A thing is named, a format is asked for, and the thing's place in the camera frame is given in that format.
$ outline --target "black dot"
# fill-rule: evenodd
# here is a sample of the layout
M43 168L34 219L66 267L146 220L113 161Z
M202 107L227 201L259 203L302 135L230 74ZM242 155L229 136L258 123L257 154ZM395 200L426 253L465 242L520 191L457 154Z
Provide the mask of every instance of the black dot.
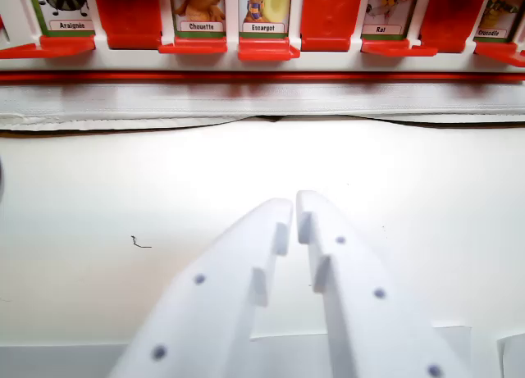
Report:
M152 357L153 359L155 360L161 360L162 358L164 358L166 356L166 348L164 348L164 346L162 345L157 345L154 349L153 349L153 352L152 352Z
M383 288L377 288L376 290L374 290L374 296L376 296L377 298L385 298L386 292Z
M197 274L194 278L195 284L201 285L206 280L206 276L204 274Z
M443 376L443 371L436 364L432 364L431 366L428 367L428 374L430 376L439 377L439 376Z

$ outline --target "red plastic frame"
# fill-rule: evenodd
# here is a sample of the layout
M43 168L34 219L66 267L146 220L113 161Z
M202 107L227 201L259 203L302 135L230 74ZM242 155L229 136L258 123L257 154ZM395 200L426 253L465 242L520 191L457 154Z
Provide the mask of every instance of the red plastic frame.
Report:
M241 61L289 61L299 58L300 51L285 39L239 38L238 57Z
M525 52L516 43L477 42L475 53L520 68L525 67Z
M110 48L157 49L161 45L159 0L97 0Z
M361 0L303 0L302 52L348 52Z
M421 26L423 47L462 52L484 0L430 0Z
M158 47L161 54L217 54L226 52L226 37L221 39L176 38L175 43Z
M93 36L79 38L40 37L40 47L34 43L0 50L0 59L56 58L89 52L95 49Z
M362 52L377 54L387 57L433 57L437 48L425 46L412 46L410 41L404 40L368 40L363 39Z

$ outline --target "white plastic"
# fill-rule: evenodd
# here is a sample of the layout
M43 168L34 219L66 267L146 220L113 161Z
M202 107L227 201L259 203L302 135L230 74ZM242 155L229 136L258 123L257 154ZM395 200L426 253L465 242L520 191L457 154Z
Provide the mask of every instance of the white plastic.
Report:
M297 197L299 242L308 245L322 294L334 378L459 378L468 369L399 289L373 251L321 195Z
M501 375L503 378L521 378L525 371L525 334L505 337L498 342Z
M110 378L469 376L469 328L449 330L447 341L321 195L300 192L297 207L327 337L249 342L255 307L268 304L275 256L287 250L292 205L273 199L173 280Z
M482 18L485 3L480 8L477 23L466 42L463 52L438 53L434 57L383 57L361 52L361 31L368 0L361 0L357 25L351 37L348 52L301 52L299 58L284 62L243 62L237 55L239 46L238 0L226 1L226 41L228 50L222 55L160 54L156 50L111 50L100 24L95 0L88 0L94 21L96 50L85 55L63 57L52 61L45 59L0 60L0 71L13 70L114 70L114 71L419 71L419 72L523 72L523 68L509 66L484 56L473 54L476 43L473 37ZM171 4L160 0L162 19L162 44L173 43ZM409 28L411 45L420 44L419 30L427 9L428 0L418 0ZM300 18L303 0L291 0L290 44L300 49ZM38 21L30 0L0 0L0 16L6 25L9 43L0 41L0 48L27 43L39 43L41 35ZM516 33L518 48L524 49L524 20Z
M0 29L0 48L6 48L9 46L9 38L5 29Z
M236 377L257 306L267 305L285 255L292 202L254 209L171 283L111 378Z

